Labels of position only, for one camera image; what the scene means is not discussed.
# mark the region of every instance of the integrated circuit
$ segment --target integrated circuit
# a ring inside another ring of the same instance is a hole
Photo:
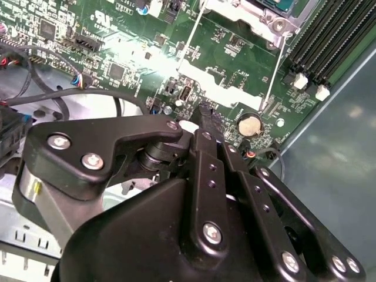
[[[166,42],[166,38],[164,36],[161,36],[160,34],[157,34],[154,40],[158,43],[159,46],[164,45]]]
[[[184,46],[185,44],[183,42],[179,42],[177,45],[176,45],[176,50],[177,51],[182,51],[184,49]]]
[[[41,20],[38,34],[44,39],[53,41],[55,39],[56,26],[43,19]]]
[[[152,57],[152,54],[149,52],[145,53],[145,59],[149,60]]]
[[[237,45],[238,42],[239,42],[239,38],[232,34],[232,36],[230,38],[230,44],[231,45]]]
[[[115,80],[122,80],[124,75],[125,69],[122,66],[119,66],[113,63],[110,67],[110,71],[108,73],[109,77]]]
[[[67,38],[71,38],[74,34],[73,28],[71,26],[67,26],[65,36]]]

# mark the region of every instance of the metal rod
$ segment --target metal rod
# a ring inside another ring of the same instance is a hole
[[[184,46],[184,49],[183,49],[183,52],[182,52],[182,57],[180,58],[180,60],[179,60],[179,64],[178,64],[178,67],[177,67],[177,71],[179,71],[180,67],[182,66],[182,63],[183,63],[183,61],[184,61],[184,57],[186,56],[186,53],[187,53],[187,50],[188,50],[188,48],[189,48],[190,42],[191,42],[192,39],[193,39],[193,35],[194,35],[194,33],[196,32],[197,27],[199,26],[199,23],[200,23],[201,17],[202,17],[202,15],[204,14],[204,10],[205,10],[205,7],[206,7],[208,1],[209,1],[209,0],[205,0],[205,2],[204,2],[204,3],[202,4],[202,6],[201,6],[201,10],[200,10],[200,12],[199,12],[199,15],[198,15],[198,17],[197,17],[197,19],[196,19],[196,22],[194,23],[194,26],[193,26],[193,28],[192,28],[192,31],[190,32],[190,35],[189,35],[188,40],[187,40],[187,43],[186,43],[186,45]]]
[[[268,104],[268,100],[269,100],[269,96],[270,96],[270,93],[271,93],[271,88],[273,88],[273,84],[274,84],[274,80],[276,78],[276,75],[277,75],[277,71],[278,71],[278,68],[280,67],[280,62],[281,62],[281,58],[282,58],[282,55],[283,55],[283,50],[284,50],[284,47],[286,46],[286,39],[285,37],[283,36],[282,37],[282,47],[281,47],[281,52],[280,52],[280,55],[278,57],[278,61],[277,61],[277,64],[276,64],[276,68],[274,69],[274,73],[273,73],[273,76],[271,77],[271,81],[270,81],[270,84],[269,84],[269,89],[268,89],[268,92],[265,96],[265,99],[264,99],[264,103],[261,107],[261,110],[264,110],[265,107],[266,107],[266,104]]]

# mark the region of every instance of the black connector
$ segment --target black connector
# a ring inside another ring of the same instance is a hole
[[[100,51],[103,42],[84,35],[76,35],[73,39],[73,45],[80,49],[97,52]]]
[[[275,141],[275,140],[271,143],[271,145],[269,147],[270,148],[275,148],[278,152],[281,149],[281,145],[277,141]],[[277,155],[275,153],[273,153],[273,152],[266,152],[265,153],[265,157],[268,160],[274,160],[277,157]]]
[[[0,167],[19,149],[22,138],[32,126],[31,116],[0,106]]]
[[[171,0],[170,3],[167,5],[166,9],[166,15],[164,16],[165,22],[172,24],[177,14],[180,11],[180,8],[182,7],[183,0]]]
[[[192,91],[191,87],[185,86],[179,95],[179,100],[187,101],[191,91]]]
[[[168,94],[173,94],[176,89],[176,83],[177,80],[175,78],[170,78],[164,91],[166,91]]]

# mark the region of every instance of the white connector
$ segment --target white connector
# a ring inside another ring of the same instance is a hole
[[[326,86],[320,85],[317,89],[316,99],[323,101],[330,95],[330,91]]]
[[[298,73],[294,80],[294,87],[302,90],[308,84],[308,78],[302,73]]]

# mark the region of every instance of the capacitor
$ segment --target capacitor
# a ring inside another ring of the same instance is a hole
[[[8,29],[8,33],[10,33],[11,37],[13,37],[13,38],[18,36],[18,31],[17,31],[17,29],[14,26],[11,26]]]
[[[172,114],[172,108],[170,107],[170,106],[165,106],[164,108],[163,108],[163,113],[165,114],[165,115],[171,115]]]
[[[175,101],[175,105],[176,105],[177,107],[181,107],[181,106],[183,106],[183,104],[184,104],[184,102],[183,102],[182,100],[176,100],[176,101]]]
[[[8,31],[8,27],[5,23],[0,22],[0,34],[5,34]]]
[[[276,126],[283,127],[284,126],[284,119],[277,119],[276,120]]]

